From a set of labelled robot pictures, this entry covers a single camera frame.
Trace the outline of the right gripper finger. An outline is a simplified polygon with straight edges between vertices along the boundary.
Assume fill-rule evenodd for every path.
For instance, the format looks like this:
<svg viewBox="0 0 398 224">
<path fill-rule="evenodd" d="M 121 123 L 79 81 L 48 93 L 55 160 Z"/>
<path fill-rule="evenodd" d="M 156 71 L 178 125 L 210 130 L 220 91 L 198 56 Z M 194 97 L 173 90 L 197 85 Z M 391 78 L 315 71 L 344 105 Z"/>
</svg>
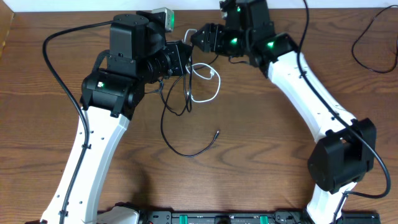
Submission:
<svg viewBox="0 0 398 224">
<path fill-rule="evenodd" d="M 202 52 L 207 52 L 206 41 L 201 37 L 192 37 L 191 43 L 193 46 L 198 47 Z"/>
<path fill-rule="evenodd" d="M 206 37 L 206 26 L 198 29 L 194 34 L 191 35 L 191 40 L 204 40 Z"/>
</svg>

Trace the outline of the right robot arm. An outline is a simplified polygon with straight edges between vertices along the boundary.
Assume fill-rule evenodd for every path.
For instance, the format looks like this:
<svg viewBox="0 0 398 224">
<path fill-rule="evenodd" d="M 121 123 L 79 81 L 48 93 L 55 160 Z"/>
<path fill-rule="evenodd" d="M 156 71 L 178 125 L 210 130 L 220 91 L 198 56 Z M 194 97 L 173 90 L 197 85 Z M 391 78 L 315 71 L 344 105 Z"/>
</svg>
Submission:
<svg viewBox="0 0 398 224">
<path fill-rule="evenodd" d="M 221 1 L 224 24 L 205 24 L 190 40 L 203 52 L 248 57 L 293 104 L 315 148 L 307 165 L 315 182 L 305 223 L 379 223 L 371 213 L 344 213 L 348 193 L 374 165 L 376 127 L 345 110 L 311 71 L 298 45 L 277 33 L 265 1 Z"/>
</svg>

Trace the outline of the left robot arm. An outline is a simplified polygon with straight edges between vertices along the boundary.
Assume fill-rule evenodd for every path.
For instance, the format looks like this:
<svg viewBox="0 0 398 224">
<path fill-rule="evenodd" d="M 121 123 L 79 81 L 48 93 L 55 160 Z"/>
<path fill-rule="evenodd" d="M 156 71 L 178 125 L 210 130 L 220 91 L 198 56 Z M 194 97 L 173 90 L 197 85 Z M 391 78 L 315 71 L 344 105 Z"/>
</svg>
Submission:
<svg viewBox="0 0 398 224">
<path fill-rule="evenodd" d="M 120 14 L 108 22 L 109 49 L 96 58 L 73 100 L 78 130 L 57 191 L 41 223 L 138 223 L 139 212 L 124 205 L 98 213 L 109 165 L 145 85 L 159 78 L 182 76 L 191 48 L 169 42 L 174 12 L 165 7 L 151 12 Z"/>
</svg>

